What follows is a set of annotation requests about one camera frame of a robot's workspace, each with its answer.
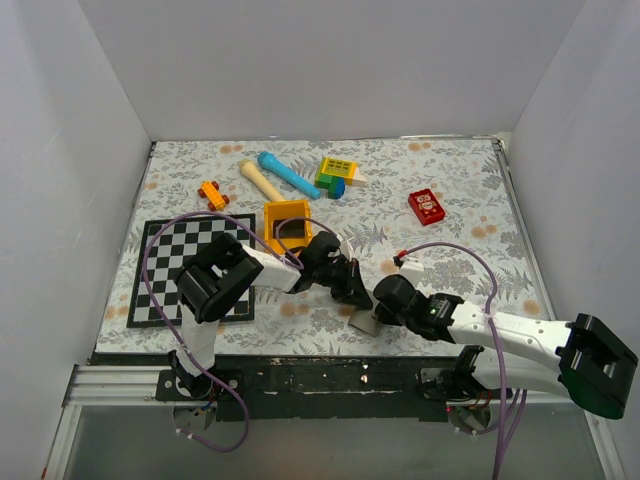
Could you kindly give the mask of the orange toy car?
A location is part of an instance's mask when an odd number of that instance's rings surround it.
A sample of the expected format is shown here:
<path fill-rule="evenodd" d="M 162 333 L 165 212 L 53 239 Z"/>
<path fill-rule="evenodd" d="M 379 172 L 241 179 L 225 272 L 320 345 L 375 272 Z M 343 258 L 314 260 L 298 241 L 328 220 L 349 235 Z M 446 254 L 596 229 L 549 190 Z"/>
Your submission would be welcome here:
<path fill-rule="evenodd" d="M 230 202 L 228 196 L 220 193 L 219 185 L 215 181 L 204 181 L 197 193 L 207 201 L 209 210 L 213 212 L 224 210 Z"/>

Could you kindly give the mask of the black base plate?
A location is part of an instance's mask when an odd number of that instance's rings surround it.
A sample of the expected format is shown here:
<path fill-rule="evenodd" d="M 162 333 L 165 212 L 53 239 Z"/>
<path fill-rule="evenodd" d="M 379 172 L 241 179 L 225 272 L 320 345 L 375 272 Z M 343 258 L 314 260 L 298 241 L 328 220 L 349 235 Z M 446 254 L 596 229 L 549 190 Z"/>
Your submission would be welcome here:
<path fill-rule="evenodd" d="M 190 394 L 165 355 L 93 354 L 91 366 L 156 367 L 155 400 L 209 406 L 219 422 L 284 419 L 448 419 L 445 402 L 423 391 L 454 357 L 286 357 L 220 355 L 212 370 L 230 392 L 204 378 Z"/>

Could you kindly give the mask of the grey card holder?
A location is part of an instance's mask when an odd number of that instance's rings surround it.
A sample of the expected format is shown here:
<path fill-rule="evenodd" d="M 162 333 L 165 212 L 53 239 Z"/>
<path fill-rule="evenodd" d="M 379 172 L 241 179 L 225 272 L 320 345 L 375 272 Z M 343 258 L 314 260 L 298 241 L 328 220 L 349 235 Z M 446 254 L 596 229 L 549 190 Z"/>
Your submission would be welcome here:
<path fill-rule="evenodd" d="M 383 328 L 373 309 L 354 310 L 349 317 L 348 325 L 371 337 L 378 337 Z"/>

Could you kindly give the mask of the black white chessboard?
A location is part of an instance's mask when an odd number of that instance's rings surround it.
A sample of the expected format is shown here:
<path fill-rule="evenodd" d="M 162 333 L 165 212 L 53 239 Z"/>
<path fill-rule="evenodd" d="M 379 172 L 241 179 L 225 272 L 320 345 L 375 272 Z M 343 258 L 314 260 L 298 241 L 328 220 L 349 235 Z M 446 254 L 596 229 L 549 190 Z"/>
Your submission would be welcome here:
<path fill-rule="evenodd" d="M 182 220 L 161 235 L 157 233 L 164 220 L 144 224 L 142 244 L 133 284 L 127 326 L 134 329 L 163 327 L 162 317 L 151 302 L 154 295 L 172 324 L 181 324 L 181 309 L 174 278 L 183 264 L 219 232 L 231 234 L 245 246 L 253 247 L 255 239 L 248 232 L 255 229 L 256 216 L 239 214 L 233 221 L 216 217 L 194 217 Z"/>

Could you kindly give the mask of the remaining black card in bin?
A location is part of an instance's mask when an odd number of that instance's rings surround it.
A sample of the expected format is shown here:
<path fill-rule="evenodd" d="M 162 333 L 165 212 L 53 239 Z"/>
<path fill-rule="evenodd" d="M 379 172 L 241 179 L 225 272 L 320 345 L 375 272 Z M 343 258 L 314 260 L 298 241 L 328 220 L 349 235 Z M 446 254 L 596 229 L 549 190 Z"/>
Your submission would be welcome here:
<path fill-rule="evenodd" d="M 278 236 L 280 239 L 305 239 L 305 221 L 295 219 L 275 220 L 272 234 L 273 237 Z"/>

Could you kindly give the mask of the yellow toy bin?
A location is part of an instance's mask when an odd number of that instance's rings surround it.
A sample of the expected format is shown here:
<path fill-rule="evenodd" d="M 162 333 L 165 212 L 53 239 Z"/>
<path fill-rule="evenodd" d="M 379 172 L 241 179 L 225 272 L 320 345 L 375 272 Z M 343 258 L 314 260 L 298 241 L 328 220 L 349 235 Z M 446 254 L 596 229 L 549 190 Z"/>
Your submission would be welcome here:
<path fill-rule="evenodd" d="M 311 217 L 307 200 L 289 200 L 264 204 L 264 241 L 278 254 L 306 247 L 312 230 L 305 218 Z"/>

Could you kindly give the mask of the cream wooden pin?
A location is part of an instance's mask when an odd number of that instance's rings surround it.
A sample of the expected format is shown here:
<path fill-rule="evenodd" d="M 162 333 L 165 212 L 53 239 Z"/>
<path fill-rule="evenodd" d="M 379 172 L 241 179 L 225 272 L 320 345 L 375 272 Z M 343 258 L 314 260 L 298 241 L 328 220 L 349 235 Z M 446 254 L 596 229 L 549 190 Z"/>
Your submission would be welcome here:
<path fill-rule="evenodd" d="M 239 163 L 239 170 L 241 174 L 248 178 L 271 202 L 285 201 L 285 197 L 259 171 L 253 161 L 243 159 Z"/>

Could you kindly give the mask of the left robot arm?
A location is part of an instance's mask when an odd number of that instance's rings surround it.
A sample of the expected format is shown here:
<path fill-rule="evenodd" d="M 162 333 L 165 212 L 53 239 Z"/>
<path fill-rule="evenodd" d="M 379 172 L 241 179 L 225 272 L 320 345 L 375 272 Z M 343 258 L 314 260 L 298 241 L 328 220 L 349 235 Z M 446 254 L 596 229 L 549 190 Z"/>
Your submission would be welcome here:
<path fill-rule="evenodd" d="M 208 370 L 215 364 L 219 322 L 253 286 L 298 294 L 318 284 L 328 288 L 339 304 L 373 308 L 358 260 L 342 253 L 336 235 L 316 234 L 296 259 L 298 263 L 291 266 L 220 233 L 186 262 L 174 280 L 182 314 L 181 340 L 170 353 L 170 362 L 178 387 L 188 398 L 200 400 L 211 392 L 213 377 Z"/>

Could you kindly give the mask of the aluminium frame rail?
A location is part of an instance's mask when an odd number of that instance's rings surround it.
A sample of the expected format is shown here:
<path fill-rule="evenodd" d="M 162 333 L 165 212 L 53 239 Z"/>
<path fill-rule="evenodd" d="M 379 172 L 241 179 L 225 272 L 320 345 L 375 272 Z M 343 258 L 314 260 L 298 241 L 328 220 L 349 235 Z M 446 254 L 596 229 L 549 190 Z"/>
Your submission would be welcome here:
<path fill-rule="evenodd" d="M 156 367 L 78 366 L 63 401 L 49 479 L 621 479 L 608 422 L 570 399 L 521 397 L 497 435 L 415 418 L 219 422 L 212 408 L 155 400 Z"/>

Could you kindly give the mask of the red owl block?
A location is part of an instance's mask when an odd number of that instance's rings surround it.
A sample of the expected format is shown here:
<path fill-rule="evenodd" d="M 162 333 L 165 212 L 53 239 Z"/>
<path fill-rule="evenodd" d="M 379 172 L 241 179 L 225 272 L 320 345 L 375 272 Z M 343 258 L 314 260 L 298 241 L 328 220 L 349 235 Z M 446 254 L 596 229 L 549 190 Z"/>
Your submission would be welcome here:
<path fill-rule="evenodd" d="M 422 226 L 440 222 L 446 216 L 444 209 L 430 189 L 410 193 L 408 204 Z"/>

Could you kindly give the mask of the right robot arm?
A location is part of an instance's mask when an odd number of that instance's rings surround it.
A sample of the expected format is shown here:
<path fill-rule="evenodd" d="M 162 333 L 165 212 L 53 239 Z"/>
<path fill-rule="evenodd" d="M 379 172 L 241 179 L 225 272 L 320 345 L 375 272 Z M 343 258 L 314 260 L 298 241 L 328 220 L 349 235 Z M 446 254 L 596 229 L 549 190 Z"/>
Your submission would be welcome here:
<path fill-rule="evenodd" d="M 492 348 L 493 322 L 503 352 L 553 373 L 575 404 L 608 419 L 624 416 L 638 357 L 595 316 L 582 313 L 563 322 L 487 315 L 455 295 L 427 297 L 399 274 L 381 280 L 373 296 L 380 320 L 430 341 Z"/>

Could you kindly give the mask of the colourful block house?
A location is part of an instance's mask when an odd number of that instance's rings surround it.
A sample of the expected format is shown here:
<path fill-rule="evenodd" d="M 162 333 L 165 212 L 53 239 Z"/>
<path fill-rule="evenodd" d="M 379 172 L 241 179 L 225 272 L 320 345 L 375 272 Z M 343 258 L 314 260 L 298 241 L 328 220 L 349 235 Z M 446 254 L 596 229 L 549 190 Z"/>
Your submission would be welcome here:
<path fill-rule="evenodd" d="M 366 187 L 368 180 L 353 161 L 324 157 L 314 179 L 314 186 L 326 190 L 330 199 L 340 199 L 348 186 Z"/>

